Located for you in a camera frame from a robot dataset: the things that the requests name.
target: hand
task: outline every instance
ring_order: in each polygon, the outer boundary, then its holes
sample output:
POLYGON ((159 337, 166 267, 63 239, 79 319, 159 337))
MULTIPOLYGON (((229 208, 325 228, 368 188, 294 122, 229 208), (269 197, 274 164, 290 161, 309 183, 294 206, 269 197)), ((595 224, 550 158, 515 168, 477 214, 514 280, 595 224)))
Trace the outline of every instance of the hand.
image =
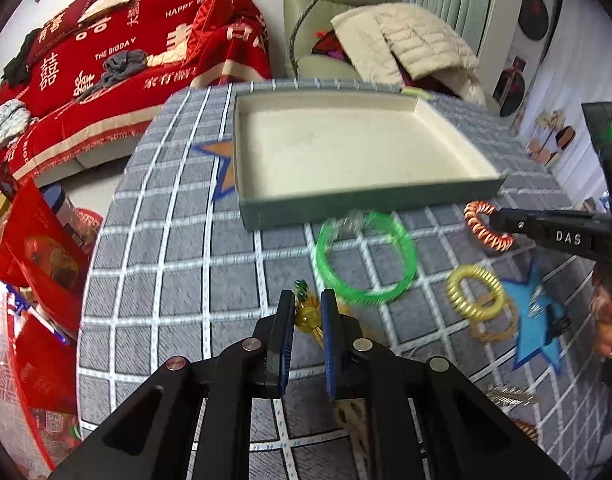
POLYGON ((597 320, 595 334, 595 351, 612 357, 612 297, 606 285, 609 274, 599 264, 593 269, 592 283, 595 287, 590 307, 597 320))

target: table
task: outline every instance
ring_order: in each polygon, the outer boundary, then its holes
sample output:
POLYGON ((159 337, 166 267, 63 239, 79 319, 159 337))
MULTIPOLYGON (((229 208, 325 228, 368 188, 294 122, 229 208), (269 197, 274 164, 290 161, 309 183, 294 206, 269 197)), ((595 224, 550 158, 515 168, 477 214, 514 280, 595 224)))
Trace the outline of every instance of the table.
MULTIPOLYGON (((320 80, 298 87, 399 91, 320 80)), ((148 127, 112 200, 90 266, 77 368, 84 435, 166 358, 218 355, 250 335, 255 321, 272 312, 279 292, 294 280, 321 288, 312 265, 320 226, 246 232, 234 194, 209 201, 218 161, 191 149, 200 141, 232 136, 237 92, 296 89, 292 80, 277 80, 180 91, 148 127)), ((497 206, 571 205, 499 118, 446 96, 431 103, 498 170, 509 171, 494 200, 497 206)), ((395 352, 417 348, 416 358, 444 355, 482 390, 494 383, 534 388, 539 404, 514 408, 510 415, 537 424, 540 445, 572 478, 585 478, 608 395, 597 380, 600 359, 592 352, 592 263, 535 248, 521 237, 508 253, 488 251, 465 230, 463 209, 460 204, 399 212, 419 251, 413 288, 384 307, 354 313, 373 338, 395 352), (459 264, 486 264, 502 278, 521 280, 531 258, 544 273, 547 292, 566 304, 573 325, 562 339, 559 376, 541 356, 513 371, 514 342, 483 346, 471 338, 467 322, 444 293, 448 273, 459 264)), ((371 232, 344 240, 331 256, 333 267, 359 288, 394 283, 401 276, 398 257, 381 243, 371 232)), ((486 327, 499 331, 507 323, 497 318, 486 327)), ((253 403, 251 479, 365 478, 349 438, 334 423, 323 363, 323 351, 311 336, 295 332, 285 398, 253 403)))

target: green leather armchair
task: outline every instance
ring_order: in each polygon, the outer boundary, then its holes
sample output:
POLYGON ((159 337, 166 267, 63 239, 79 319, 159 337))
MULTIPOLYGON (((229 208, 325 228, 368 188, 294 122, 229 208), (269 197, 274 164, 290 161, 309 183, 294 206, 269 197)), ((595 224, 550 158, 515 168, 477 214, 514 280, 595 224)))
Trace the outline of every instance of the green leather armchair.
MULTIPOLYGON (((311 0, 283 0, 283 24, 286 36, 286 73, 294 76, 288 57, 292 29, 311 0)), ((401 0, 320 0, 310 11, 299 28, 295 39, 295 59, 299 67, 299 78, 330 78, 361 80, 356 70, 349 64, 328 56, 311 54, 317 43, 315 33, 331 30, 332 17, 355 7, 400 2, 401 0)))

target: star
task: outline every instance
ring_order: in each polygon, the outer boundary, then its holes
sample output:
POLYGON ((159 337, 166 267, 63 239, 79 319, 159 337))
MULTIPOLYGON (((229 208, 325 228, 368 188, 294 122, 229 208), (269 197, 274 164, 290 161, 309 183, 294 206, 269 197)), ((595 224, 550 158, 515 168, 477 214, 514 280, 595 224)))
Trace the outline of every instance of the star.
POLYGON ((235 190, 235 167, 232 163, 232 139, 196 144, 193 149, 206 155, 216 155, 220 159, 217 173, 217 186, 212 194, 212 202, 217 202, 235 190))
POLYGON ((561 370, 560 340, 554 337, 550 343, 544 344, 548 329, 546 307, 550 305, 557 317, 563 316, 564 310, 559 303, 544 293, 539 269, 531 262, 531 270, 526 281, 518 283, 512 280, 501 280, 501 282, 508 299, 513 301, 519 313, 519 336, 513 369, 516 370, 541 353, 559 374, 561 370), (536 316, 529 316, 531 307, 534 313, 538 312, 536 316))

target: green hair tie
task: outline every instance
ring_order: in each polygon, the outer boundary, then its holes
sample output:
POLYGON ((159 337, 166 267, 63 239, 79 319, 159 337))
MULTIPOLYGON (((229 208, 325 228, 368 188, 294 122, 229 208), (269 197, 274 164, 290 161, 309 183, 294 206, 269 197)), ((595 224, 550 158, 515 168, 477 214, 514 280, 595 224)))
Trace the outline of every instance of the green hair tie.
POLYGON ((394 300, 400 296, 410 285, 417 273, 417 251, 415 243, 408 235, 404 226, 395 222, 389 215, 369 212, 366 216, 361 213, 351 213, 342 220, 327 220, 321 227, 317 247, 315 250, 315 262, 317 270, 326 283, 333 288, 338 296, 349 303, 363 305, 381 305, 387 301, 394 300), (403 260, 404 277, 393 288, 375 292, 372 290, 358 290, 344 283, 330 267, 327 260, 327 252, 330 245, 337 240, 340 229, 359 232, 362 228, 370 228, 388 235, 403 260))

